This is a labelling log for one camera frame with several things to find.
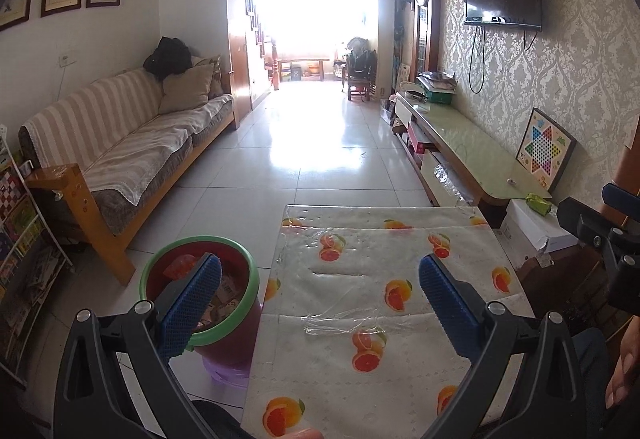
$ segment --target glass tabletop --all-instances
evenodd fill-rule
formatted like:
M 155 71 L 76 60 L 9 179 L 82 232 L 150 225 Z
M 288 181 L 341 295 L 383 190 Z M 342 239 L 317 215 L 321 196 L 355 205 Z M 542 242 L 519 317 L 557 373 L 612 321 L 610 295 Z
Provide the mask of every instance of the glass tabletop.
M 423 103 L 398 92 L 412 106 L 412 114 L 431 127 L 460 159 L 481 188 L 494 199 L 524 199 L 533 193 L 549 199 L 551 195 L 500 144 L 452 106 Z

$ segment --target wall outlet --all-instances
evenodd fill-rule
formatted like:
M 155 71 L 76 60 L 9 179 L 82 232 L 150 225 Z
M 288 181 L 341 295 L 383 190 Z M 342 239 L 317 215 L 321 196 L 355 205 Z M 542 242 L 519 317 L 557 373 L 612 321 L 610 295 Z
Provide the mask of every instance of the wall outlet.
M 67 51 L 65 53 L 60 54 L 58 57 L 58 62 L 60 63 L 60 67 L 66 67 L 68 65 L 74 64 L 78 61 L 78 51 Z

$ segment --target tiled floor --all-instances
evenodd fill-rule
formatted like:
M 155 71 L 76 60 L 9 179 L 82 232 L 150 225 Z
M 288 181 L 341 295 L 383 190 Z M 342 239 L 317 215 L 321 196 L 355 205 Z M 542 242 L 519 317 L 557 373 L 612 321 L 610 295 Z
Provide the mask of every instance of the tiled floor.
M 85 307 L 99 315 L 127 311 L 138 300 L 140 273 L 152 253 L 179 237 L 220 235 L 241 242 L 260 268 L 263 298 L 282 212 L 294 203 L 430 206 L 380 119 L 379 104 L 347 101 L 338 82 L 284 83 L 237 132 L 217 138 L 154 210 L 130 245 L 136 274 L 126 288 L 93 251 L 76 257 L 76 272 L 56 282 L 37 323 L 25 405 L 52 419 L 58 366 L 75 314 Z M 161 433 L 127 356 L 120 362 L 143 422 Z M 244 390 L 213 383 L 195 353 L 172 359 L 171 366 L 190 396 L 225 405 L 240 419 Z

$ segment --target chair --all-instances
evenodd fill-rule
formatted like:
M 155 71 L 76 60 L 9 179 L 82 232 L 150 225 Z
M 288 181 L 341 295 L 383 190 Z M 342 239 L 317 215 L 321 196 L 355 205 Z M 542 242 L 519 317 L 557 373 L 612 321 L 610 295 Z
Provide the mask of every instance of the chair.
M 370 101 L 372 93 L 376 93 L 377 70 L 378 56 L 376 51 L 366 50 L 359 55 L 353 52 L 349 54 L 346 64 L 347 99 L 349 101 L 351 101 L 351 96 L 359 96 L 360 101 Z

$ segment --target metal screw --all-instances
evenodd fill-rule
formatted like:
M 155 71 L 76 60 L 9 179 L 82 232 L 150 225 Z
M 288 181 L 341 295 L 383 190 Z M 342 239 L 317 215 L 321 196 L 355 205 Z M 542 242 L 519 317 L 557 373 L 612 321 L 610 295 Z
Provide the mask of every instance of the metal screw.
M 85 322 L 89 319 L 90 316 L 91 311 L 89 309 L 82 309 L 78 312 L 78 314 L 76 314 L 76 320 L 78 320 L 79 322 Z
M 504 314 L 506 310 L 507 309 L 505 308 L 505 306 L 502 305 L 500 302 L 491 302 L 489 304 L 489 312 L 491 314 L 500 316 L 501 314 Z
M 153 305 L 151 305 L 150 301 L 142 300 L 133 307 L 133 310 L 138 314 L 146 314 L 151 310 L 151 307 L 153 307 Z
M 551 311 L 549 313 L 549 319 L 555 324 L 561 324 L 562 323 L 562 314 L 556 313 L 555 311 Z

